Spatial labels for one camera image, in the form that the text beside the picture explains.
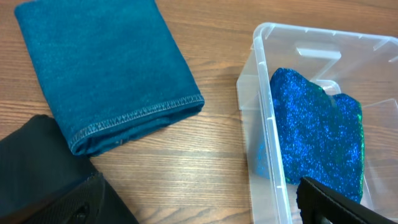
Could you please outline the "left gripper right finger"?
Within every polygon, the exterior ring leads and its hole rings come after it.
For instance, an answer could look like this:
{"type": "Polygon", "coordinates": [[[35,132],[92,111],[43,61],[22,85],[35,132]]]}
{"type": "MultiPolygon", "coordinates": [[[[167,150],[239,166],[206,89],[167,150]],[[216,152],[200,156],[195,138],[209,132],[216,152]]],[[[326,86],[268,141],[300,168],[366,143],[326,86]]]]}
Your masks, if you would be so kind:
{"type": "Polygon", "coordinates": [[[311,177],[302,177],[297,206],[303,224],[395,224],[311,177]]]}

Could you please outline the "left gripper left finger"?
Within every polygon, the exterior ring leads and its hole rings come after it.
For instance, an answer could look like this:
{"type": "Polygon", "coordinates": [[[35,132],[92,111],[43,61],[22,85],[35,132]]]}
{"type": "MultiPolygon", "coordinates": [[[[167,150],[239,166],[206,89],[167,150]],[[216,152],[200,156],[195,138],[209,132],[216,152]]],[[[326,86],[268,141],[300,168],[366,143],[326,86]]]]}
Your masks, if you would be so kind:
{"type": "Polygon", "coordinates": [[[1,217],[1,223],[137,223],[99,172],[1,217]]]}

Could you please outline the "black cloth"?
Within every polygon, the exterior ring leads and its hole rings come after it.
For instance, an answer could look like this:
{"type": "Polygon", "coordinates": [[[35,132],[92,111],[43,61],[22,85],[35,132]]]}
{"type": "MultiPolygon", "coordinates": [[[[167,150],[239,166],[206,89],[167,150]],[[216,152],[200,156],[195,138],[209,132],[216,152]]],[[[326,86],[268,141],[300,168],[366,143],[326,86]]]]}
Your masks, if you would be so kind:
{"type": "Polygon", "coordinates": [[[53,118],[35,115],[1,140],[1,216],[96,171],[87,157],[72,154],[53,118]]]}

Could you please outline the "blue sparkly cloth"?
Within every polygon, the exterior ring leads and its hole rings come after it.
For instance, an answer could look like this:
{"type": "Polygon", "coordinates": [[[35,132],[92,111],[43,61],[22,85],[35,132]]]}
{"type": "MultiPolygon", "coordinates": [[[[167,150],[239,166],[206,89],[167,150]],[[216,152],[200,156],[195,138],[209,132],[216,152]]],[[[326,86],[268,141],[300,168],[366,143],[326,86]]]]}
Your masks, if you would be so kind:
{"type": "Polygon", "coordinates": [[[287,184],[311,177],[354,202],[363,197],[365,140],[361,103],[290,68],[269,82],[287,184]]]}

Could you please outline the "blue denim cloth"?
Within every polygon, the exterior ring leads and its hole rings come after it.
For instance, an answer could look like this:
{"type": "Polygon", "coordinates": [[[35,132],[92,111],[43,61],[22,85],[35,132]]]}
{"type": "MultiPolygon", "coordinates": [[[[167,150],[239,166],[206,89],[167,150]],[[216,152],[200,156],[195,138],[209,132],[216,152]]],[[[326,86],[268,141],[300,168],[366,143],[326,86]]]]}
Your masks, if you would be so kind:
{"type": "Polygon", "coordinates": [[[154,0],[29,1],[14,13],[74,155],[104,153],[205,104],[154,0]]]}

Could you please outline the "clear plastic container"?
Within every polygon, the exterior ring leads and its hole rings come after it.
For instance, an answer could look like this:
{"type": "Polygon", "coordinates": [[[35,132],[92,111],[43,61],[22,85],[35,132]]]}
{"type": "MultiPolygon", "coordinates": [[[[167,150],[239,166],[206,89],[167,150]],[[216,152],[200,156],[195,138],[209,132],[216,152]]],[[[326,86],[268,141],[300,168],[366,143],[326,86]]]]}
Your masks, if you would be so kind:
{"type": "Polygon", "coordinates": [[[284,179],[269,80],[291,68],[329,95],[361,103],[365,138],[361,204],[397,220],[397,39],[266,22],[254,31],[237,80],[254,223],[300,223],[297,188],[284,179]]]}

